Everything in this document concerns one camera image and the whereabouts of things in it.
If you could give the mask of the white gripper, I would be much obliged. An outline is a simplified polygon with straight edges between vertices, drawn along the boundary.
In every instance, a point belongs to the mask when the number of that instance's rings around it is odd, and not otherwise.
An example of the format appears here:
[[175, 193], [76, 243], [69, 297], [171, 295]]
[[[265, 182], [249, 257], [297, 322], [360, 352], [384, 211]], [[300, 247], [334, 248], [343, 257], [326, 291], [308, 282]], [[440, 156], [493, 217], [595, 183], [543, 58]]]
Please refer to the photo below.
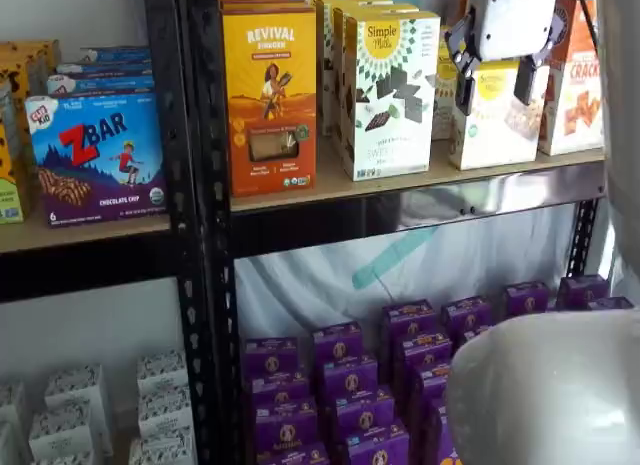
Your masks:
[[444, 35], [457, 69], [455, 103], [465, 116], [471, 113], [473, 74], [482, 61], [521, 57], [514, 95], [530, 105], [537, 70], [554, 45], [549, 33], [555, 1], [467, 0], [467, 14]]

